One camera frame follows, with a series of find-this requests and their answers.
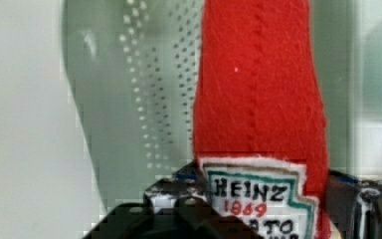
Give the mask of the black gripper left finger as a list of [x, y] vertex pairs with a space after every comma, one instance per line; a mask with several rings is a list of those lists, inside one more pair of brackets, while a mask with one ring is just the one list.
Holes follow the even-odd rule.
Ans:
[[143, 193], [143, 198], [155, 214], [172, 209], [184, 197], [197, 197], [210, 202], [208, 181], [195, 162], [188, 163], [170, 176], [158, 179]]

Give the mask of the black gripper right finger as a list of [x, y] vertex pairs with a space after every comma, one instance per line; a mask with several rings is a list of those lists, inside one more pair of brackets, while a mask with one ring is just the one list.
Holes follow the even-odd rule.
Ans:
[[342, 239], [382, 239], [382, 180], [330, 170], [325, 211]]

